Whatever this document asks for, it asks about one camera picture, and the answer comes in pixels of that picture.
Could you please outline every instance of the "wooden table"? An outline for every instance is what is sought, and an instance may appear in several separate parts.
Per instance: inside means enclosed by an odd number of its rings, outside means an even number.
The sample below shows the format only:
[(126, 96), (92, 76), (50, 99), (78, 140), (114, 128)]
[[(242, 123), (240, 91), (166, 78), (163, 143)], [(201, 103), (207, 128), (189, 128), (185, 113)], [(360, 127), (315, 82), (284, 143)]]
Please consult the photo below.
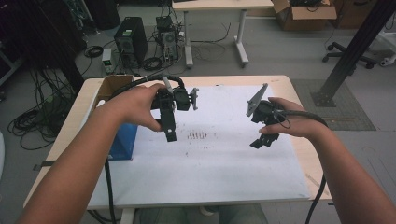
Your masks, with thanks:
[(191, 37), (189, 31), (189, 22), (192, 15), (200, 17), (199, 21), (213, 22), (230, 16), (232, 11), (240, 12), (238, 36), (235, 36), (235, 44), (242, 60), (242, 65), (248, 64), (248, 56), (242, 44), (242, 35), (245, 26), (245, 17), (248, 9), (268, 8), (272, 7), (271, 0), (196, 0), (187, 2), (173, 3), (175, 11), (183, 11), (184, 13), (184, 29), (185, 29), (185, 53), (186, 65), (191, 68), (193, 66), (191, 53)]
[[(289, 78), (286, 76), (183, 77), (182, 79), (187, 87), (214, 86), (219, 84), (225, 86), (257, 86), (261, 85), (262, 83), (268, 83), (275, 96), (283, 97), (293, 102), (300, 103), (300, 100), (294, 88), (292, 87)], [(93, 78), (85, 81), (78, 98), (75, 101), (64, 123), (64, 126), (62, 127), (47, 157), (47, 161), (56, 161), (68, 144), (76, 136), (81, 122), (84, 120), (87, 111), (92, 106), (92, 98), (99, 89), (102, 81), (103, 80), (101, 78)], [(318, 161), (317, 153), (306, 139), (292, 137), (291, 142), (294, 146), (298, 161), (303, 169), (305, 180), (311, 195), (310, 199), (313, 199), (318, 192), (318, 185), (322, 176), (322, 170)], [(27, 203), (36, 186), (48, 170), (49, 167), (43, 167), (41, 169), (25, 203)], [(330, 198), (331, 195), (326, 189), (321, 199)], [(124, 209), (123, 221), (133, 219), (133, 214), (134, 208)]]

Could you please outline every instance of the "black metal frame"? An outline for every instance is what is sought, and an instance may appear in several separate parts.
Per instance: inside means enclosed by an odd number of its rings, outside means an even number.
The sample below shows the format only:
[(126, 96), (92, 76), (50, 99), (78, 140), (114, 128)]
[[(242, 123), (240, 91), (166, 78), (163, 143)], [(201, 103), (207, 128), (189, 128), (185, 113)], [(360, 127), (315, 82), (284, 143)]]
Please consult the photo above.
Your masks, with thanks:
[(377, 0), (320, 91), (311, 93), (316, 106), (335, 106), (332, 101), (335, 93), (350, 72), (353, 71), (359, 58), (369, 48), (395, 10), (396, 1)]

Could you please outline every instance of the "white paper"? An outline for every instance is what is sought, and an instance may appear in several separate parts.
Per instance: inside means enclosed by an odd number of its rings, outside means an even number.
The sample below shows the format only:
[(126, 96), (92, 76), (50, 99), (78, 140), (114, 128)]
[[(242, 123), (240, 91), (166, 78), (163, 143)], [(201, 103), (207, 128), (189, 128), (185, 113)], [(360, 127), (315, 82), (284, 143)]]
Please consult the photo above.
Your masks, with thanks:
[[(290, 138), (250, 144), (261, 123), (247, 101), (262, 86), (200, 87), (198, 110), (175, 111), (177, 141), (139, 127), (132, 161), (111, 161), (114, 204), (120, 207), (246, 203), (306, 199), (309, 192)], [(268, 87), (263, 99), (272, 96)], [(101, 174), (90, 206), (108, 205)]]

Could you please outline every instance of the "blue object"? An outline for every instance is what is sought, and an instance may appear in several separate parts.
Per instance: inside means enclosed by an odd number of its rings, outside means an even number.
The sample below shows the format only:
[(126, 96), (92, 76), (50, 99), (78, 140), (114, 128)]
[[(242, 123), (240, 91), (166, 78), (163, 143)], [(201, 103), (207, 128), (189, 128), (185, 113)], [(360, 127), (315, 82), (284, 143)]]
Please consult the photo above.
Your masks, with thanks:
[(119, 127), (108, 159), (110, 161), (125, 161), (132, 159), (134, 140), (136, 139), (137, 125), (124, 123)]

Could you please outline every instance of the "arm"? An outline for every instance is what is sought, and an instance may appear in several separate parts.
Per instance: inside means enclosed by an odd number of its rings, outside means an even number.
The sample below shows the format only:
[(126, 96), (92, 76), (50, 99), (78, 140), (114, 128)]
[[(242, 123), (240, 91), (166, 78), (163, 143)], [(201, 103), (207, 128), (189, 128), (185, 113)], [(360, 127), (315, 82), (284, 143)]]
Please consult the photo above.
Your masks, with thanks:
[(79, 223), (119, 126), (130, 122), (161, 130), (150, 113), (161, 88), (136, 87), (97, 107), (40, 182), (18, 223)]
[[(270, 98), (270, 101), (287, 110), (304, 110), (284, 99)], [(289, 129), (276, 124), (260, 129), (260, 133), (288, 133), (306, 137), (313, 144), (343, 223), (394, 223), (395, 205), (330, 129), (312, 119), (288, 119)]]

